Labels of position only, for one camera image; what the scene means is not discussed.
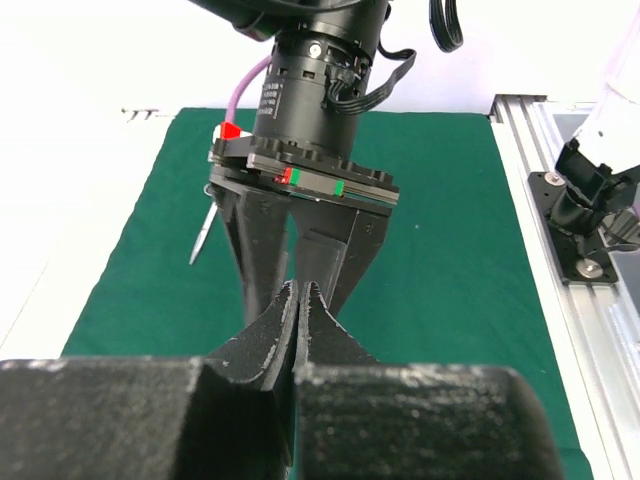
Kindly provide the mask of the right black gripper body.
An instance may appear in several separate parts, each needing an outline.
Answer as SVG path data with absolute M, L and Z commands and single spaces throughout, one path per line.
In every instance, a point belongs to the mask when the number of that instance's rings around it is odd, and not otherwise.
M 395 206 L 400 197 L 393 176 L 387 172 L 267 137 L 218 138 L 208 160 L 220 174 L 264 177 L 269 186 L 314 196 L 353 198 L 389 207 Z

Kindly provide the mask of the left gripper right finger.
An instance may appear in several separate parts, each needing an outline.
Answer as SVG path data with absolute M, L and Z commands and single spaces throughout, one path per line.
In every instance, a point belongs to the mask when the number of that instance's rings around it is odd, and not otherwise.
M 389 364 L 300 297 L 294 363 L 303 479 L 561 479 L 544 408 L 509 368 Z

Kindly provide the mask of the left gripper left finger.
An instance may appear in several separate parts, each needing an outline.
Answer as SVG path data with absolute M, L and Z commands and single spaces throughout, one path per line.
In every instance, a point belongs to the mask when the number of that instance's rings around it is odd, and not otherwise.
M 283 479 L 298 288 L 206 356 L 1 364 L 5 479 Z

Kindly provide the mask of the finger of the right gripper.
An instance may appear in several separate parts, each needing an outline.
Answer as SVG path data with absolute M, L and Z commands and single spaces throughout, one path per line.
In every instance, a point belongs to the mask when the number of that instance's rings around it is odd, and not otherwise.
M 212 179 L 227 237 L 238 266 L 244 323 L 253 323 L 284 282 L 288 263 L 288 196 L 217 176 Z
M 329 312 L 339 313 L 386 238 L 392 210 L 296 198 L 295 278 L 318 284 Z

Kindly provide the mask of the steel surgical scissors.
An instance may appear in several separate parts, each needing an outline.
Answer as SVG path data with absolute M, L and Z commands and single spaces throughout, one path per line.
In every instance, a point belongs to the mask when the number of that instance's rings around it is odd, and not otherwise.
M 218 211 L 217 201 L 215 200 L 214 187 L 211 183 L 208 183 L 204 186 L 203 189 L 206 196 L 211 200 L 210 207 L 205 215 L 204 221 L 198 232 L 191 254 L 189 258 L 189 265 L 194 265 L 209 234 L 211 226 L 213 225 L 214 219 L 216 217 Z

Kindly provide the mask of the green surgical drape cloth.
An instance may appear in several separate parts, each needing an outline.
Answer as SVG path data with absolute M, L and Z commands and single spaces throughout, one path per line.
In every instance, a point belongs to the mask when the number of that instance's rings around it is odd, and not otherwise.
M 221 223 L 188 261 L 222 118 L 185 108 L 170 124 L 65 354 L 198 355 L 240 330 L 241 282 Z M 488 119 L 366 114 L 353 157 L 391 173 L 400 200 L 340 323 L 383 361 L 517 370 L 545 406 L 567 477 L 590 478 Z

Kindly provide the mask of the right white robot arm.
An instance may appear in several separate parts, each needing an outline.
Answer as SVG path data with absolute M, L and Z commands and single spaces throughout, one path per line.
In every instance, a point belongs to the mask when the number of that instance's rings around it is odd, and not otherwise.
M 389 173 L 352 162 L 359 117 L 412 68 L 367 87 L 385 1 L 206 1 L 203 8 L 256 40 L 272 40 L 250 134 L 224 122 L 211 154 L 210 190 L 254 321 L 293 271 L 319 286 L 337 314 L 381 248 L 399 190 Z

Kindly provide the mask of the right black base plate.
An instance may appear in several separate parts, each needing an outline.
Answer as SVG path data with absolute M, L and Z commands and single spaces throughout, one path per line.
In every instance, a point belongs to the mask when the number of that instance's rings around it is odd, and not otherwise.
M 552 183 L 552 176 L 533 172 L 528 184 L 561 283 L 617 283 L 618 274 L 596 226 L 603 216 L 582 205 L 566 183 Z

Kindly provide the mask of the aluminium front rail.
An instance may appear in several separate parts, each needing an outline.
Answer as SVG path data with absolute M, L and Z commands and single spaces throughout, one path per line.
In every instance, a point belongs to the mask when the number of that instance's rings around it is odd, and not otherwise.
M 639 313 L 623 258 L 556 246 L 545 213 L 564 189 L 555 157 L 588 104 L 498 95 L 490 120 L 580 446 L 597 479 L 639 476 Z

